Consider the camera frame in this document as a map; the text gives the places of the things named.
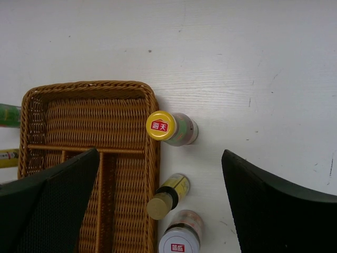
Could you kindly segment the white-lid spice jar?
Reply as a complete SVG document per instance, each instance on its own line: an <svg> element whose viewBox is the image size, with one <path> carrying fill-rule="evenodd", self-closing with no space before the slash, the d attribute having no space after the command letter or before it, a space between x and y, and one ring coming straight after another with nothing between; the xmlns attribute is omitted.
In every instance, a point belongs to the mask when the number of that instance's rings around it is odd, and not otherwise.
<svg viewBox="0 0 337 253"><path fill-rule="evenodd" d="M163 252L200 252L203 234L203 220L192 210L176 213L162 236L158 251Z"/></svg>

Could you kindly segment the yellow-cap ketchup bottle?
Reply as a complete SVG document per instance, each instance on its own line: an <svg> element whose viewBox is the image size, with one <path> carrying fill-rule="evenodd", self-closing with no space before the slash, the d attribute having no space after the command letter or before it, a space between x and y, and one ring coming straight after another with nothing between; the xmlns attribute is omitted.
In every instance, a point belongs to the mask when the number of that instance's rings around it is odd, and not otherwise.
<svg viewBox="0 0 337 253"><path fill-rule="evenodd" d="M147 118L148 135L174 147L192 144L199 133L197 124L184 113L155 111Z"/></svg>

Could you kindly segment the beige-cap yellow-label bottle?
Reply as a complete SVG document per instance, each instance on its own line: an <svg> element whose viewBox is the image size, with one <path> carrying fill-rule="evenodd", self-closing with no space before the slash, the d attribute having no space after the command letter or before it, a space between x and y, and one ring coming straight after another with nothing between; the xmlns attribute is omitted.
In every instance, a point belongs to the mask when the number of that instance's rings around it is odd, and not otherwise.
<svg viewBox="0 0 337 253"><path fill-rule="evenodd" d="M175 209L190 190L189 179L180 173L171 175L155 192L147 203L147 213L154 220L163 219Z"/></svg>

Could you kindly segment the yellow-label dark-cap bottle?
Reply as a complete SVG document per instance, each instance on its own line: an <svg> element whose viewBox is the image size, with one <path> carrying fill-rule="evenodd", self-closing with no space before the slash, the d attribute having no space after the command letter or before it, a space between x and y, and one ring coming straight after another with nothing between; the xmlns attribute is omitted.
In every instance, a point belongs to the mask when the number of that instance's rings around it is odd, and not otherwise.
<svg viewBox="0 0 337 253"><path fill-rule="evenodd" d="M0 168L18 166L19 149L0 150Z"/></svg>

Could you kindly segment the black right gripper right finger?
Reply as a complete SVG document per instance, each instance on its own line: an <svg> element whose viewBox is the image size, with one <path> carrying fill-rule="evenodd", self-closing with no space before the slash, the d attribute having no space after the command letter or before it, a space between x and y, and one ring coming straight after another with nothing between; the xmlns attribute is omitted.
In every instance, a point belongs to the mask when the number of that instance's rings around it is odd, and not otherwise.
<svg viewBox="0 0 337 253"><path fill-rule="evenodd" d="M336 252L336 196L222 155L241 252Z"/></svg>

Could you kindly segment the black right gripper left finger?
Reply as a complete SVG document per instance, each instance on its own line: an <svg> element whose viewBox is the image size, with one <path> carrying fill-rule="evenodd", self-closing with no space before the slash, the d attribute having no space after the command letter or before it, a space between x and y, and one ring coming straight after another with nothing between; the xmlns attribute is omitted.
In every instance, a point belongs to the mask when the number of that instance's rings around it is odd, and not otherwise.
<svg viewBox="0 0 337 253"><path fill-rule="evenodd" d="M93 148L1 185L1 252L74 252L100 156Z"/></svg>

